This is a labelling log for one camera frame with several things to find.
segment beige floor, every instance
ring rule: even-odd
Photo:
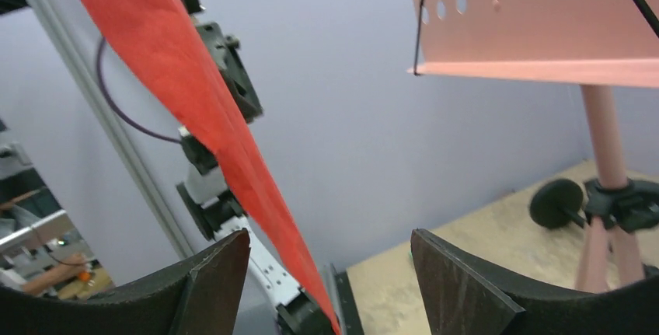
[[[594,164],[584,162],[555,177],[581,183],[595,173]],[[639,173],[629,176],[659,181],[659,177]],[[503,267],[569,288],[577,269],[582,231],[572,225],[548,232],[528,216],[531,197],[550,178],[433,232]],[[659,232],[641,232],[639,238],[644,261],[659,265]],[[366,335],[430,335],[409,252],[409,242],[403,243],[347,270]],[[616,284],[612,263],[608,275],[610,284]]]

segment robotic arm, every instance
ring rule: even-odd
[[[191,15],[204,10],[199,0],[182,2]],[[243,117],[247,123],[252,122],[263,114],[263,109],[238,56],[238,40],[224,36],[217,23],[196,23],[196,28]],[[190,166],[176,189],[204,238],[221,239],[246,229],[251,241],[249,275],[268,299],[281,334],[334,334],[318,304],[253,233],[248,215],[228,188],[214,156],[185,127],[179,129],[179,134]]]

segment red fabric strip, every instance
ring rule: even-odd
[[[180,0],[81,0],[138,79],[215,154],[227,184],[340,334],[295,221]]]

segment wooden floor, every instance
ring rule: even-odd
[[[593,162],[547,178],[523,191],[433,230],[463,250],[540,281],[571,288],[583,232],[576,225],[546,231],[528,216],[528,203],[544,183],[556,177],[578,183],[594,177]],[[631,178],[659,177],[630,172]],[[639,233],[646,263],[659,265],[659,232]],[[355,302],[366,335],[430,335],[409,241],[348,269]],[[609,264],[609,283],[616,285]]]

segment pink music stand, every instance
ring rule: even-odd
[[[647,15],[648,9],[659,13],[659,0],[414,0],[414,5],[422,19],[425,60],[416,68],[419,74],[579,84],[599,184],[612,190],[627,186],[611,85],[659,87],[659,33]],[[577,290],[608,290],[609,240],[621,284],[643,278],[634,234],[618,226],[607,231],[599,217],[585,232]]]

